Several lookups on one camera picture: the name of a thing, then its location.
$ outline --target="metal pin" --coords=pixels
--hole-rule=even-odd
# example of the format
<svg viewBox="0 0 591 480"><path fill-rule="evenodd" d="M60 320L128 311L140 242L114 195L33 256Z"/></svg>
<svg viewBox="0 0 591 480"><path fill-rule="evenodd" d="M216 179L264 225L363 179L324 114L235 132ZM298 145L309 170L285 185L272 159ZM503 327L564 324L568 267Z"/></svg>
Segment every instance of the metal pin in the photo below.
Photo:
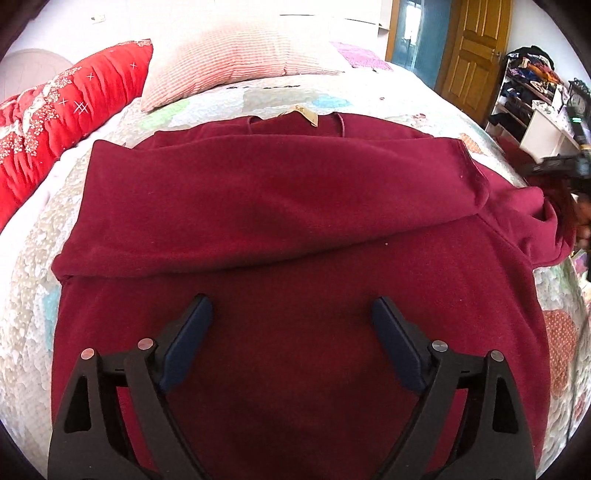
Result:
<svg viewBox="0 0 591 480"><path fill-rule="evenodd" d="M431 346L433 347L433 350L435 350L436 352L447 352L447 343L444 342L443 340L435 340Z"/></svg>
<svg viewBox="0 0 591 480"><path fill-rule="evenodd" d="M498 350L493 350L491 352L491 358L495 361L495 362L502 362L505 359L505 355L503 355L500 351Z"/></svg>
<svg viewBox="0 0 591 480"><path fill-rule="evenodd" d="M80 354L80 358L82 358L82 360L90 360L92 357L94 357L95 355L95 351L92 348L86 348L84 350L82 350L82 353Z"/></svg>
<svg viewBox="0 0 591 480"><path fill-rule="evenodd" d="M138 342L138 348L140 350L149 350L154 346L154 341L151 338L142 338Z"/></svg>

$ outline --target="red floral pillow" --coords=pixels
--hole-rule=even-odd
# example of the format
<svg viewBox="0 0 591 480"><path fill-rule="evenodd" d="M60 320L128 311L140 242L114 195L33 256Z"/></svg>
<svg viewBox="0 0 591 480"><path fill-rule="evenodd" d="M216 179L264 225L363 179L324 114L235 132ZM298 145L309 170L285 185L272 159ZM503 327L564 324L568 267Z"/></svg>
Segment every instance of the red floral pillow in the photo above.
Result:
<svg viewBox="0 0 591 480"><path fill-rule="evenodd" d="M0 232L59 156L141 96L150 40L106 48L0 104Z"/></svg>

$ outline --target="clock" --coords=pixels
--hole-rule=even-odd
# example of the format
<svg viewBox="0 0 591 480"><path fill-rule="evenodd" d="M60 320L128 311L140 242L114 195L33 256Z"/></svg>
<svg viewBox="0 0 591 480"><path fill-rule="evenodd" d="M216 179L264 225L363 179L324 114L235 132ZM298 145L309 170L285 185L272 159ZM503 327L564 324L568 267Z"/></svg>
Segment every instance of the clock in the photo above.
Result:
<svg viewBox="0 0 591 480"><path fill-rule="evenodd" d="M570 82L568 106L574 107L578 115L585 119L591 117L591 92L584 82L574 79Z"/></svg>

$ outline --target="maroon shirt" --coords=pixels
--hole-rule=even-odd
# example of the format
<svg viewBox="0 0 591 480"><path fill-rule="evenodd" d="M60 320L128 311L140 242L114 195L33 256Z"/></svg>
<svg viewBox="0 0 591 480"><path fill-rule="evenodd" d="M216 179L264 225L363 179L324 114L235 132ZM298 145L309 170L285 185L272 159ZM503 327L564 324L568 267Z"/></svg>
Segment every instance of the maroon shirt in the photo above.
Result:
<svg viewBox="0 0 591 480"><path fill-rule="evenodd" d="M459 140L360 115L98 141L53 264L53 412L80 351L131 349L204 293L213 326L168 400L212 477L369 479L416 402L371 326L372 301L390 296L429 338L505 354L539 459L550 375L532 269L574 242L569 198L551 194L515 189Z"/></svg>

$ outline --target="pink fabric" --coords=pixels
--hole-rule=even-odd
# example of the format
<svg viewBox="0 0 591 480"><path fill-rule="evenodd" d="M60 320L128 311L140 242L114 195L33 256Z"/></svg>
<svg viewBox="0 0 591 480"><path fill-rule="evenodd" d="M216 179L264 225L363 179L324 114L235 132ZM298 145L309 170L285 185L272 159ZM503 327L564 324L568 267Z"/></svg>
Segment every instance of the pink fabric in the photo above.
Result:
<svg viewBox="0 0 591 480"><path fill-rule="evenodd" d="M460 140L360 115L98 141L53 264L53 411L80 351L131 349L204 293L213 326L168 401L212 478L368 479L416 402L371 326L386 295L455 351L505 354L539 459L550 369L532 268L572 248L563 193L515 189ZM462 409L459 395L433 466Z"/></svg>
<svg viewBox="0 0 591 480"><path fill-rule="evenodd" d="M392 70L392 67L381 60L373 51L346 43L331 42L339 53L347 59L352 67L369 67L372 69Z"/></svg>
<svg viewBox="0 0 591 480"><path fill-rule="evenodd" d="M141 100L144 112L216 85L301 73L342 72L327 42L285 29L281 20L225 20L195 27L179 43L153 38L154 56Z"/></svg>

